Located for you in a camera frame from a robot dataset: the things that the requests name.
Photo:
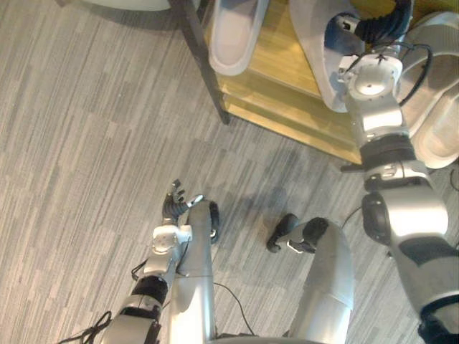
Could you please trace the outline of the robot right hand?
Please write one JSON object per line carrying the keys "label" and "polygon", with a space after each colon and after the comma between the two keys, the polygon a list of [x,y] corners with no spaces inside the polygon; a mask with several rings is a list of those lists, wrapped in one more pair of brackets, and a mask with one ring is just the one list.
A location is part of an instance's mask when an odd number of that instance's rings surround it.
{"label": "robot right hand", "polygon": [[407,32],[413,7],[414,1],[395,1],[393,10],[384,16],[358,19],[350,14],[339,14],[334,20],[341,29],[367,44],[386,44],[397,41]]}

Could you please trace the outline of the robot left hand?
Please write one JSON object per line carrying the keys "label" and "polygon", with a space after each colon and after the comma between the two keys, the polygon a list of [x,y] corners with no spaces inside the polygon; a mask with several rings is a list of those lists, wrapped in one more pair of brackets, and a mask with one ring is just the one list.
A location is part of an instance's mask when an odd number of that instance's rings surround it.
{"label": "robot left hand", "polygon": [[166,193],[162,205],[163,225],[177,225],[180,216],[204,200],[204,195],[197,194],[185,201],[184,192],[185,190],[181,187],[181,181],[179,179],[174,180]]}

